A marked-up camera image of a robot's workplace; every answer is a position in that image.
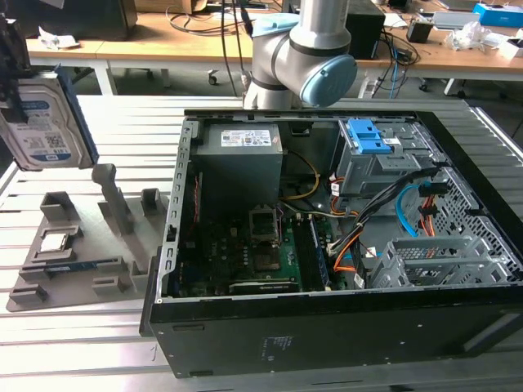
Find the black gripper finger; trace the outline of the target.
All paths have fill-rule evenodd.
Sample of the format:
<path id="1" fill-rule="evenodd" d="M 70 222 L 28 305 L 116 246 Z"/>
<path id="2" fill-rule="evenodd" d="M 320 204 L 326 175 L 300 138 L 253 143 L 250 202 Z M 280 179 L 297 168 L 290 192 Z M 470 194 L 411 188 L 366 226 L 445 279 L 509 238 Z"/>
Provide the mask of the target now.
<path id="1" fill-rule="evenodd" d="M 27 123 L 22 107 L 17 81 L 1 81 L 1 115 L 8 123 Z"/>

